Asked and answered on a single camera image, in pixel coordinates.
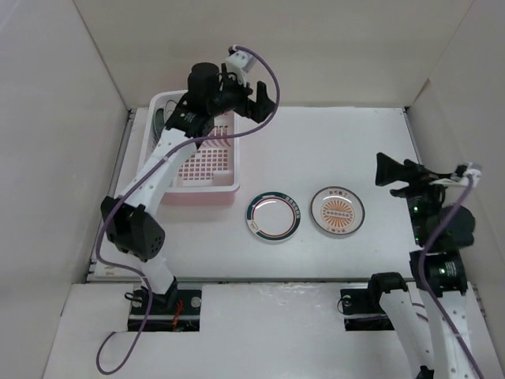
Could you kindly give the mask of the orange sunburst plate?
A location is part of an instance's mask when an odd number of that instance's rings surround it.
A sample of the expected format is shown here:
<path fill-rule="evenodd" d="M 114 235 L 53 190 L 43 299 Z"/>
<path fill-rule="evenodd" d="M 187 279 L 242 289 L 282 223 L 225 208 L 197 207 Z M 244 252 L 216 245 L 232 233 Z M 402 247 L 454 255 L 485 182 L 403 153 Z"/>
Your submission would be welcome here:
<path fill-rule="evenodd" d="M 310 212 L 319 229 L 338 237 L 356 233 L 365 221 L 365 206 L 360 197 L 341 186 L 328 186 L 315 193 Z"/>

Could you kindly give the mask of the dark teal patterned plate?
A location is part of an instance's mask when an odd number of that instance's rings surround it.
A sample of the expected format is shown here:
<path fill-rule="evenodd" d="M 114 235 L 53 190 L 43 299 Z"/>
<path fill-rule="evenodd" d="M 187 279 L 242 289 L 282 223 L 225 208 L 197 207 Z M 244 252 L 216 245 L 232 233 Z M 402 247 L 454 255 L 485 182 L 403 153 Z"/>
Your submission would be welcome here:
<path fill-rule="evenodd" d="M 161 137 L 164 128 L 165 128 L 164 109 L 161 107 L 154 113 L 151 122 L 151 129 L 153 132 L 153 136 L 156 140 L 158 140 Z"/>

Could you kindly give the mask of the white plate green red rim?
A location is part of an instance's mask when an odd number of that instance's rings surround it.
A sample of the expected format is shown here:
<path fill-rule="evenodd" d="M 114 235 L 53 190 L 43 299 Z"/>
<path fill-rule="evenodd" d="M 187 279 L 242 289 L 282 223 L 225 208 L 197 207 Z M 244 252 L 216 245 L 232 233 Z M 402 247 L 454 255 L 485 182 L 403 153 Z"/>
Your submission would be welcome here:
<path fill-rule="evenodd" d="M 289 195 L 270 191 L 251 200 L 245 220 L 249 230 L 258 239 L 280 243 L 296 234 L 301 224 L 301 210 Z"/>

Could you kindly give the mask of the white plate with flower emblem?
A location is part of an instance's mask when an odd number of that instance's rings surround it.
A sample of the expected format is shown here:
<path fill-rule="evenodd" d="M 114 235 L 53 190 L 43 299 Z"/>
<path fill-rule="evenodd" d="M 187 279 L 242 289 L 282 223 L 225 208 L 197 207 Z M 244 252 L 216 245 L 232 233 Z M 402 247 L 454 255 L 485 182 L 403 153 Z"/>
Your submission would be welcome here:
<path fill-rule="evenodd" d="M 174 110 L 178 105 L 178 101 L 174 99 L 168 99 L 163 107 L 163 121 L 167 122 L 170 116 L 173 114 Z"/>

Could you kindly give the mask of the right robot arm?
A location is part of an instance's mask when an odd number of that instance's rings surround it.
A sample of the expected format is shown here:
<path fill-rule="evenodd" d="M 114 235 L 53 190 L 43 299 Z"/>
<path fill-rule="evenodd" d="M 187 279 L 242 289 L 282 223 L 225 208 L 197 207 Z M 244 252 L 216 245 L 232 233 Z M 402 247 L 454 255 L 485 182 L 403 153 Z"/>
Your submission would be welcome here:
<path fill-rule="evenodd" d="M 484 376 L 470 348 L 469 284 L 460 254 L 474 242 L 476 220 L 463 202 L 480 176 L 480 168 L 472 163 L 441 174 L 409 159 L 400 163 L 382 152 L 376 155 L 377 186 L 405 183 L 390 194 L 405 199 L 409 207 L 419 247 L 410 253 L 410 270 L 425 314 L 418 314 L 397 272 L 372 275 L 365 301 L 392 324 L 414 378 Z"/>

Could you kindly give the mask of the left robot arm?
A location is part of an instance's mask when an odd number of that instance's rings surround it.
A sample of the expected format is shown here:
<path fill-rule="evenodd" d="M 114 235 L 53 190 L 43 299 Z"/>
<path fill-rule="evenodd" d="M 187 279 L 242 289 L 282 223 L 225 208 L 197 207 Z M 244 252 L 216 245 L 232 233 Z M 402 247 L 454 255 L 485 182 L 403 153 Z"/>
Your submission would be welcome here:
<path fill-rule="evenodd" d="M 159 313 L 176 305 L 177 280 L 160 253 L 166 233 L 155 220 L 165 192 L 183 163 L 205 141 L 213 141 L 215 119 L 234 112 L 259 127 L 270 121 L 279 105 L 259 81 L 252 88 L 246 76 L 253 63 L 241 54 L 221 66 L 197 63 L 188 77 L 188 88 L 169 116 L 155 116 L 155 148 L 140 173 L 117 197 L 105 197 L 100 205 L 103 237 L 136 265 L 123 268 L 144 281 L 141 298 Z"/>

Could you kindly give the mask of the pink plastic dish rack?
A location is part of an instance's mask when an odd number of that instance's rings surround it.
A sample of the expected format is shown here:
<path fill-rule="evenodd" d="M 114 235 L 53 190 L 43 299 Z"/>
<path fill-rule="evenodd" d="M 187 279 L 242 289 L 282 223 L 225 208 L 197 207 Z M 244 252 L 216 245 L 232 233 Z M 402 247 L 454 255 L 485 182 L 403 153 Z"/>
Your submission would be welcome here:
<path fill-rule="evenodd" d="M 152 132 L 154 113 L 168 99 L 179 101 L 184 90 L 161 92 L 151 98 L 145 121 L 138 167 L 142 168 L 155 148 Z M 215 118 L 211 134 L 215 141 L 205 141 L 180 167 L 165 193 L 162 203 L 173 206 L 227 206 L 234 203 L 240 187 L 239 141 L 230 139 L 239 130 L 239 117 L 227 112 Z"/>

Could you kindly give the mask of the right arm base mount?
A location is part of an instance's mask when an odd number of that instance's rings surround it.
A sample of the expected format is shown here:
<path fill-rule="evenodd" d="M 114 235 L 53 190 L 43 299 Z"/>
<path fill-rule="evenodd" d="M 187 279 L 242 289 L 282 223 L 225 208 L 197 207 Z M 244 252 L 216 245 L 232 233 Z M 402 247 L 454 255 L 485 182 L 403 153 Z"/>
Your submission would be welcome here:
<path fill-rule="evenodd" d="M 393 331 L 394 327 L 382 308 L 372 300 L 367 288 L 344 287 L 337 304 L 347 332 Z"/>

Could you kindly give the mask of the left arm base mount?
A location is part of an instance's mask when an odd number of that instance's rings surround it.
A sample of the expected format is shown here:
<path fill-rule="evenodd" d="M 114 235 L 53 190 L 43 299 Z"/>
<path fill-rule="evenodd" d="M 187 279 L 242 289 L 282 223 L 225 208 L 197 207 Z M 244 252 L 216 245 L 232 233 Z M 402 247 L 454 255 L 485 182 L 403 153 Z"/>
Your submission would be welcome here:
<path fill-rule="evenodd" d="M 130 302 L 127 330 L 138 332 L 147 310 L 147 289 L 140 287 L 126 292 L 124 298 Z M 154 297 L 143 331 L 199 332 L 201 304 L 201 289 L 179 289 L 168 308 L 163 308 L 159 299 Z"/>

